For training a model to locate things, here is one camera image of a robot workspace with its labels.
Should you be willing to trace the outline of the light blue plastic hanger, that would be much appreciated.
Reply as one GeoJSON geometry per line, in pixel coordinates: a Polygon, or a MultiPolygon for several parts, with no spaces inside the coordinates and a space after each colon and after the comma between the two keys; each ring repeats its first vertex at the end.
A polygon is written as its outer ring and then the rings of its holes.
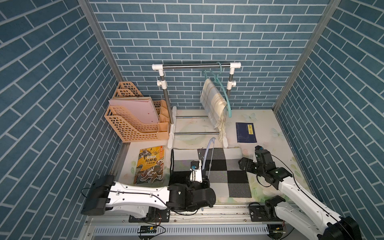
{"type": "Polygon", "coordinates": [[[214,147],[215,145],[215,140],[216,138],[213,137],[210,139],[207,147],[206,147],[206,151],[204,153],[204,157],[203,157],[203,160],[202,160],[202,167],[201,167],[201,172],[202,172],[202,179],[204,180],[205,177],[206,177],[206,161],[207,161],[207,157],[208,157],[208,153],[209,153],[209,149],[210,149],[210,146],[212,145],[214,147]]]}

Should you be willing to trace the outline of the plaid cream blue scarf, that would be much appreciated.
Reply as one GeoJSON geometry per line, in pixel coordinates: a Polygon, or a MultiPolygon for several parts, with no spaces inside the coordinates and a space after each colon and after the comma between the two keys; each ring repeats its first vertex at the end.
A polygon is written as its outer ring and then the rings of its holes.
{"type": "Polygon", "coordinates": [[[200,102],[211,124],[219,131],[219,140],[222,142],[226,137],[227,101],[210,79],[206,79],[204,83],[200,102]]]}

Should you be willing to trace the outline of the teal plastic hanger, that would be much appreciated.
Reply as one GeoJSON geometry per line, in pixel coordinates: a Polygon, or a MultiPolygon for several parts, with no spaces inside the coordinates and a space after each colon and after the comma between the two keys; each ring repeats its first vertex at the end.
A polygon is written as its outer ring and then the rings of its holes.
{"type": "Polygon", "coordinates": [[[233,77],[234,77],[234,73],[235,73],[235,69],[236,68],[231,68],[230,67],[230,76],[229,76],[229,80],[227,82],[227,87],[224,87],[222,82],[219,80],[219,75],[223,72],[223,65],[220,62],[216,62],[216,64],[219,66],[220,72],[218,74],[215,74],[214,72],[209,70],[209,73],[211,73],[213,75],[214,82],[219,84],[222,92],[224,93],[224,96],[225,96],[225,99],[226,99],[226,102],[227,102],[226,107],[227,107],[227,110],[228,110],[229,117],[231,118],[232,117],[232,108],[231,108],[229,96],[230,96],[230,92],[231,92],[232,87],[236,84],[233,81],[233,77]]]}

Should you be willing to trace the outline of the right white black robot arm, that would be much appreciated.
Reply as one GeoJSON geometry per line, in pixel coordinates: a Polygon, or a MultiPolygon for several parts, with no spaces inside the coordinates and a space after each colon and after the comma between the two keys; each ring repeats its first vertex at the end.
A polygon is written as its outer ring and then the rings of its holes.
{"type": "Polygon", "coordinates": [[[255,160],[239,160],[241,170],[263,177],[276,190],[290,198],[299,208],[295,210],[283,197],[274,196],[265,201],[267,219],[279,218],[309,240],[360,240],[358,223],[351,217],[342,217],[328,208],[295,179],[288,166],[276,167],[273,156],[261,146],[255,147],[255,160]]]}

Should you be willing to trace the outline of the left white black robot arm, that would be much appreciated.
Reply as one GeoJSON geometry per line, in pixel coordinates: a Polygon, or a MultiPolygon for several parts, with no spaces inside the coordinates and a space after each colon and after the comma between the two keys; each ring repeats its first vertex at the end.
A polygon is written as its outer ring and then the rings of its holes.
{"type": "Polygon", "coordinates": [[[159,210],[193,212],[203,207],[212,208],[216,194],[210,187],[190,187],[173,184],[168,187],[148,188],[125,185],[115,176],[105,175],[91,184],[82,215],[102,216],[119,206],[145,206],[159,210]]]}

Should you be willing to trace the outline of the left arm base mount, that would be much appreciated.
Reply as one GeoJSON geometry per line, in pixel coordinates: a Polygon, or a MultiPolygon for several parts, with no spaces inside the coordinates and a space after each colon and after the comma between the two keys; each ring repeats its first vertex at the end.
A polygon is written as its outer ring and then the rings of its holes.
{"type": "Polygon", "coordinates": [[[149,207],[149,211],[144,218],[138,219],[133,216],[129,217],[129,223],[168,223],[170,220],[170,210],[159,210],[149,207]]]}

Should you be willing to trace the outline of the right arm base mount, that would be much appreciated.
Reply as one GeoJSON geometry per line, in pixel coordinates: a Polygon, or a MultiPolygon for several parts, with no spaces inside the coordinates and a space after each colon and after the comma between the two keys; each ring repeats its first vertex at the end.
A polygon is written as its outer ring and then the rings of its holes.
{"type": "Polygon", "coordinates": [[[286,200],[280,196],[272,197],[265,200],[264,204],[258,202],[252,202],[248,205],[248,209],[251,215],[252,222],[282,222],[278,218],[275,207],[279,203],[286,202],[286,200]]]}

